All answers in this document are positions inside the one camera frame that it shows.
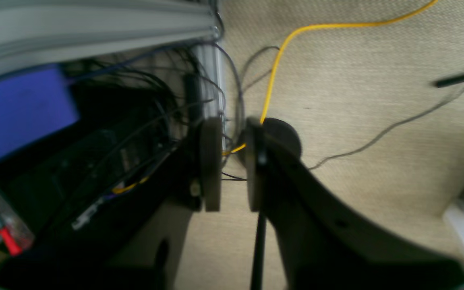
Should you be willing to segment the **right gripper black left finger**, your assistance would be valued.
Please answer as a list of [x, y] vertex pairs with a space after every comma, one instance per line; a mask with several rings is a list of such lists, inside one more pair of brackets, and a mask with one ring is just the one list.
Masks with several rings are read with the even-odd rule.
[[222, 123], [199, 121], [131, 189], [59, 220], [0, 267], [0, 290], [169, 290], [192, 215], [219, 211]]

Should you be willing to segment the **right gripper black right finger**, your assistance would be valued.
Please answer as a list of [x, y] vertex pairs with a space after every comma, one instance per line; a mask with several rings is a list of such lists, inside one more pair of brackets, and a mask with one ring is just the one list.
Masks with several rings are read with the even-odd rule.
[[458, 259], [401, 238], [332, 194], [274, 139], [262, 211], [290, 290], [464, 290]]

